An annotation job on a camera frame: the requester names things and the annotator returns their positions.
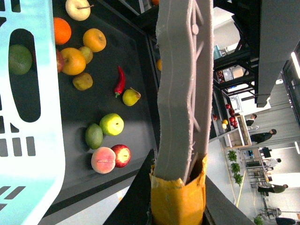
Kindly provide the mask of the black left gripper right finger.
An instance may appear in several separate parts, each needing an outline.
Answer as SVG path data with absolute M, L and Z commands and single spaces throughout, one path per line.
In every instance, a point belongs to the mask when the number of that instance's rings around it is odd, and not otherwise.
M 206 176 L 205 218 L 210 225 L 254 225 Z

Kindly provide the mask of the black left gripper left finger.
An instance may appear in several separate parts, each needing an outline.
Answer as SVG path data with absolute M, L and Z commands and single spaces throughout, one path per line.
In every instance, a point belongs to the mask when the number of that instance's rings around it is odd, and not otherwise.
M 152 225 L 150 170 L 156 150 L 151 149 L 126 194 L 104 222 L 105 225 Z

